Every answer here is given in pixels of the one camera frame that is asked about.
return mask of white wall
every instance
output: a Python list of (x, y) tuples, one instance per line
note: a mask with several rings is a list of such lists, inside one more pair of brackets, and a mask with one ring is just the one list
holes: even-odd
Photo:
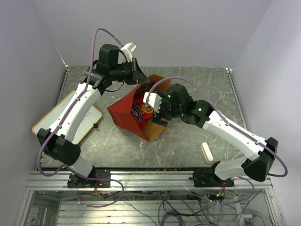
[(32, 126), (55, 104), (65, 66), (31, 1), (0, 1), (0, 225), (11, 226), (39, 143)]
[[(301, 1), (271, 3), (233, 72), (248, 128), (279, 141), (289, 174), (272, 182), (286, 225), (300, 225)], [(283, 173), (274, 165), (272, 172)]]
[[(144, 66), (233, 68), (272, 0), (33, 0), (63, 59), (87, 65), (98, 27)], [(97, 48), (115, 44), (101, 34)]]

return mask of table surface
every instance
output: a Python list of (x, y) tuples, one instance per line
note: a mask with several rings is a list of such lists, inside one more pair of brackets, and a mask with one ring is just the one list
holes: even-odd
[[(76, 88), (85, 66), (70, 66), (63, 87), (61, 99)], [(188, 78), (203, 87), (220, 111), (231, 120), (243, 126), (235, 91), (226, 69), (204, 67), (142, 67), (146, 75), (158, 74), (163, 77), (180, 76)], [(186, 86), (194, 100), (205, 97), (190, 84), (180, 80), (172, 83)], [(111, 90), (120, 86), (114, 83)], [(104, 93), (94, 105), (103, 113), (98, 129), (92, 129), (80, 143), (82, 156), (96, 167), (204, 167), (211, 166), (205, 161), (201, 144), (207, 142), (214, 161), (229, 161), (243, 154), (217, 135), (180, 119), (169, 122), (171, 133), (165, 129), (158, 139), (147, 142), (139, 136), (117, 127), (106, 109), (121, 99), (134, 86), (124, 85), (115, 93)], [(45, 156), (43, 167), (58, 167), (61, 163)]]

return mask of food item in bag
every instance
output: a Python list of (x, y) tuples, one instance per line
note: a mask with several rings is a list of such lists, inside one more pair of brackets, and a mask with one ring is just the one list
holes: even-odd
[(131, 115), (138, 122), (139, 127), (143, 127), (146, 121), (152, 116), (154, 109), (146, 107), (143, 103), (144, 93), (135, 94), (132, 103)]

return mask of marble tabletop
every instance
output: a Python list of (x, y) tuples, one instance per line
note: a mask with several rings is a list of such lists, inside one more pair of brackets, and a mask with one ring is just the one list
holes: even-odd
[[(85, 66), (70, 66), (63, 87), (61, 99), (76, 88)], [(205, 67), (141, 67), (146, 75), (158, 74), (163, 77), (180, 76), (188, 78), (203, 87), (220, 111), (231, 120), (243, 126), (243, 120), (235, 98), (234, 88), (226, 69)], [(194, 100), (206, 99), (190, 84), (180, 80), (172, 83), (185, 85)], [(114, 90), (120, 83), (114, 83)], [(119, 128), (113, 123), (106, 109), (130, 92), (134, 86), (124, 85), (115, 93), (104, 93), (94, 105), (103, 113), (99, 128), (92, 129), (80, 143), (81, 154), (96, 167), (203, 167), (205, 161), (201, 144), (207, 142), (214, 161), (229, 161), (243, 154), (227, 141), (204, 129), (187, 125), (180, 119), (168, 124), (171, 133), (165, 129), (159, 139), (147, 142), (137, 135)], [(58, 167), (60, 162), (45, 156), (43, 167)]]

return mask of red bag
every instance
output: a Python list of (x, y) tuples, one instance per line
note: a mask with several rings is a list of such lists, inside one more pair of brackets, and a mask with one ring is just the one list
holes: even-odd
[[(144, 93), (147, 92), (154, 83), (163, 79), (159, 75), (150, 75), (150, 82), (138, 85), (125, 97), (107, 107), (115, 125), (131, 131), (144, 140), (152, 141), (164, 130), (164, 126), (155, 124), (148, 119), (152, 116), (152, 108), (146, 108), (143, 104)], [(165, 93), (171, 85), (167, 80), (157, 86), (156, 90)]]

